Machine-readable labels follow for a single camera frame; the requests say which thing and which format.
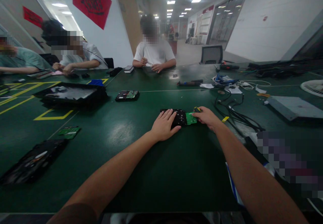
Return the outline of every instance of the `circuit board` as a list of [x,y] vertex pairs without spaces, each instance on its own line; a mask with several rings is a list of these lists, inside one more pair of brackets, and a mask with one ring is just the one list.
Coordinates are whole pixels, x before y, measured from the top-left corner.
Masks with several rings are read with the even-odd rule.
[[58,132],[58,135],[64,135],[65,139],[73,139],[80,129],[79,127],[65,127]]
[[185,113],[186,114],[186,120],[187,120],[187,124],[188,125],[197,123],[196,117],[192,116],[193,113],[194,112]]

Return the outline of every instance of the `person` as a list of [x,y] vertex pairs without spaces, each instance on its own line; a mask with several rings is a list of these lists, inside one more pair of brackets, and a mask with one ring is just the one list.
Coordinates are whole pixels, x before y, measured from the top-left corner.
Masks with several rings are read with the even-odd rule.
[[83,41],[79,36],[67,36],[66,39],[68,46],[64,48],[66,50],[63,50],[63,59],[53,64],[54,70],[59,70],[68,76],[73,70],[108,68],[94,44]]
[[157,73],[175,66],[176,59],[171,46],[166,40],[158,38],[157,23],[153,15],[143,15],[140,27],[144,39],[137,46],[132,65],[136,68],[151,66]]
[[[193,116],[217,135],[236,189],[254,221],[258,224],[308,223],[291,197],[229,128],[210,109],[203,106],[200,109],[202,112],[194,113]],[[171,129],[175,115],[172,109],[161,112],[150,131],[96,170],[48,224],[96,223],[149,149],[181,129],[180,126]],[[190,216],[190,221],[184,217],[180,221],[159,219],[158,223],[205,223],[205,219],[192,218]]]
[[50,70],[51,66],[34,51],[8,44],[5,36],[0,36],[0,73],[32,74]]

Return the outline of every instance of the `green workbench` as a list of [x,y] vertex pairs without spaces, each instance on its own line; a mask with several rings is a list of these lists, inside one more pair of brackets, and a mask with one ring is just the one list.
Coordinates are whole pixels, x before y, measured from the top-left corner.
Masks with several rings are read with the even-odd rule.
[[[9,85],[11,92],[3,96],[14,97],[0,99],[0,175],[35,144],[56,139],[60,128],[79,126],[81,131],[35,183],[0,187],[0,213],[57,212],[97,168],[149,131],[160,109],[192,111],[195,106],[205,106],[221,117],[213,106],[218,95],[217,89],[176,85],[179,80],[196,79],[211,83],[211,78],[216,75],[213,65],[177,66],[160,74],[152,72],[150,68],[135,69],[131,74],[122,71],[105,81],[110,98],[93,111],[48,111],[42,106],[40,99],[32,97],[34,93],[59,81],[85,84],[91,79],[105,79],[107,76],[106,70],[90,70],[88,74],[88,79],[52,76],[35,80],[21,75],[2,76],[6,83],[13,83],[18,78],[25,78],[27,81]],[[231,71],[221,74],[257,80],[252,74],[243,75]],[[286,80],[266,78],[272,86],[263,89],[271,95],[301,97],[322,109],[321,98],[299,87],[302,82],[314,79],[321,77],[306,73]],[[138,101],[114,100],[119,91],[132,89],[140,91]],[[267,131],[298,132],[305,135],[322,131],[321,126],[313,128],[290,124],[270,106],[263,105],[254,90],[242,91],[245,100],[236,110],[255,119]],[[250,151],[254,155],[258,154],[260,161],[264,161],[255,149],[254,145],[250,146]],[[307,151],[307,146],[302,146],[298,151]],[[318,149],[308,151],[315,154]],[[290,184],[280,182],[302,210],[311,209]],[[106,211],[191,212],[241,209],[232,194],[225,158],[215,135],[205,125],[197,123],[183,127],[169,140],[156,144],[143,157]]]

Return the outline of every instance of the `red banner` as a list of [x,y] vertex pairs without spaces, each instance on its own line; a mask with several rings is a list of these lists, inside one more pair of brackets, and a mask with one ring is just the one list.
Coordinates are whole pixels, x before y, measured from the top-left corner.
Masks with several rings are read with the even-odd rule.
[[24,10],[24,19],[28,20],[32,24],[41,28],[41,25],[43,24],[43,18],[24,6],[23,6],[23,10]]
[[73,5],[102,28],[102,30],[104,30],[111,4],[111,0],[73,0]]

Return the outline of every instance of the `blue object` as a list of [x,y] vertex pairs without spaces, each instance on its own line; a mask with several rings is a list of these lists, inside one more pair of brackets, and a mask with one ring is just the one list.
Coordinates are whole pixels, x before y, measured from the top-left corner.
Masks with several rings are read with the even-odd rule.
[[90,83],[88,83],[90,85],[98,85],[98,86],[104,86],[102,83],[102,79],[92,79],[92,81]]

